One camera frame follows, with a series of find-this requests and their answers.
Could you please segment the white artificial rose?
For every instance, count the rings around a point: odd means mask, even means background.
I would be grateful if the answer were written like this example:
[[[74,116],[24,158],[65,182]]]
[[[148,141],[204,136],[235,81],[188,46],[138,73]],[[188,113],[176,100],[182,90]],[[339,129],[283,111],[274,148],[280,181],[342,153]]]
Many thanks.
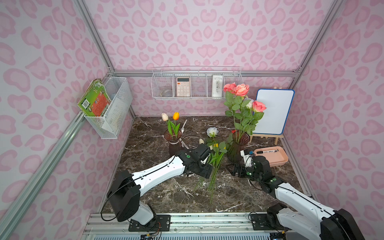
[[[208,163],[213,166],[212,174],[210,177],[210,183],[208,186],[208,191],[210,193],[210,204],[213,202],[218,170],[221,166],[224,155],[227,153],[226,142],[219,142],[217,140],[218,134],[219,130],[215,127],[207,129],[207,135],[209,137],[207,145],[212,151],[210,157],[208,158]],[[219,144],[219,147],[213,147],[214,144]]]
[[[252,100],[252,99],[250,99],[250,98],[246,98],[246,99],[245,99],[245,102],[247,103],[246,107],[247,107],[248,109],[252,109],[252,108],[253,108],[253,102],[254,102],[254,100]]]

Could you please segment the orange artificial tulip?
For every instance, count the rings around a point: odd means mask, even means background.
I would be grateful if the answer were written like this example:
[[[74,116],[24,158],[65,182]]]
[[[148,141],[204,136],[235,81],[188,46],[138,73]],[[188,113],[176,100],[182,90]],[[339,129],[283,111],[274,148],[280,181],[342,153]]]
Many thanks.
[[[173,130],[174,130],[174,134],[175,134],[175,137],[177,138],[178,135],[179,135],[179,130],[180,130],[180,123],[178,123],[177,121],[179,120],[180,118],[180,114],[178,112],[175,112],[174,115],[173,115]]]

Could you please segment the pink artificial tulip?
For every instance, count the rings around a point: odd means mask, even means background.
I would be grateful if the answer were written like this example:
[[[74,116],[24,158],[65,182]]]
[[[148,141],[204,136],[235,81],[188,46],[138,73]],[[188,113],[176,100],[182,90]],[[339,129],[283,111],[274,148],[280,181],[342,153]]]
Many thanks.
[[[162,120],[167,123],[167,128],[168,128],[169,135],[171,137],[173,137],[174,136],[174,129],[173,129],[172,122],[169,119],[169,116],[167,114],[165,114],[165,113],[162,113],[161,116],[162,116]]]

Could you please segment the pink artificial rose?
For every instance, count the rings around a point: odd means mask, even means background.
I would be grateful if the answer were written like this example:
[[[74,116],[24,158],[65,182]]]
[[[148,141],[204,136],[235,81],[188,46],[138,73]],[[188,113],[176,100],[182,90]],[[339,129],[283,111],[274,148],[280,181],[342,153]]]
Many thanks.
[[[223,88],[223,92],[225,95],[224,105],[228,108],[228,110],[225,111],[227,117],[233,117],[234,113],[236,112],[235,110],[233,110],[233,106],[236,104],[236,87],[237,85],[235,83],[232,83],[226,84]]]
[[[244,133],[247,133],[247,126],[252,120],[252,111],[248,107],[251,100],[248,99],[249,85],[246,84],[232,84],[232,106],[234,125],[236,130],[236,140],[239,143]]]

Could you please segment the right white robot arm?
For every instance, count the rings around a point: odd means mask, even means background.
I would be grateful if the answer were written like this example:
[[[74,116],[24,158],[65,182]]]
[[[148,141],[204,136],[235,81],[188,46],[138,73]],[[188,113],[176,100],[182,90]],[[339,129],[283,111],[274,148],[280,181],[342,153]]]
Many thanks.
[[[243,164],[226,168],[232,176],[259,183],[262,191],[280,201],[267,211],[267,223],[271,227],[288,228],[308,240],[364,239],[351,213],[322,205],[274,176],[264,156],[246,155]]]

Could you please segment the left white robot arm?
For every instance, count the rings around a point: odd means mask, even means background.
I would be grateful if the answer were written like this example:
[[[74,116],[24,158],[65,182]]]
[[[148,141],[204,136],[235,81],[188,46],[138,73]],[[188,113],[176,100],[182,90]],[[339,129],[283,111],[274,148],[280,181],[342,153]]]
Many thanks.
[[[168,179],[181,176],[186,172],[208,179],[213,166],[208,159],[212,150],[204,144],[195,149],[182,149],[168,160],[141,172],[130,173],[125,170],[115,177],[106,202],[111,204],[118,222],[136,221],[147,225],[156,214],[152,208],[141,201],[141,197],[152,188]]]

